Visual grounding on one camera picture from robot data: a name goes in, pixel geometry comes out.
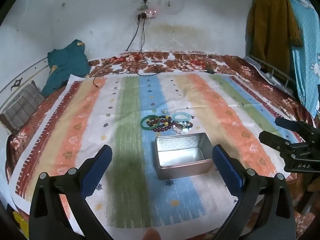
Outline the person's hand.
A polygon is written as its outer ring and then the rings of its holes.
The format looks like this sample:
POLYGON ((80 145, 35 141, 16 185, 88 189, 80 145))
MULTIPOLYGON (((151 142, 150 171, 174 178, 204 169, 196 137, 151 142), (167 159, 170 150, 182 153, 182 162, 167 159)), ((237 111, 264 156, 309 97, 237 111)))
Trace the person's hand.
POLYGON ((142 240, 161 240, 161 236, 157 230, 149 228, 142 240))

